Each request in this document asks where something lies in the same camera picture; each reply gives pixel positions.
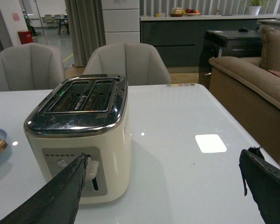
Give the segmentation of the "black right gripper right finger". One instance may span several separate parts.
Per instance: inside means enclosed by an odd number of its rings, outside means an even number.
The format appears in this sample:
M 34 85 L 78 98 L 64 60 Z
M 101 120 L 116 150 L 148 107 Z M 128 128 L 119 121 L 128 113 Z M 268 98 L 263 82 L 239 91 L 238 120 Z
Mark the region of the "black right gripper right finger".
M 265 161 L 260 147 L 243 149 L 239 168 L 244 195 L 249 189 L 266 224 L 280 224 L 280 169 Z

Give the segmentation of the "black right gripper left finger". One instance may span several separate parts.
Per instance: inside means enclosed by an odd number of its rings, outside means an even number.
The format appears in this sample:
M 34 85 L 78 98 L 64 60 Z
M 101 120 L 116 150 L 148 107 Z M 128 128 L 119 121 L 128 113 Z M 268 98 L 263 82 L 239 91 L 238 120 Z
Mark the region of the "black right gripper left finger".
M 82 153 L 0 224 L 73 224 L 85 186 L 87 155 Z

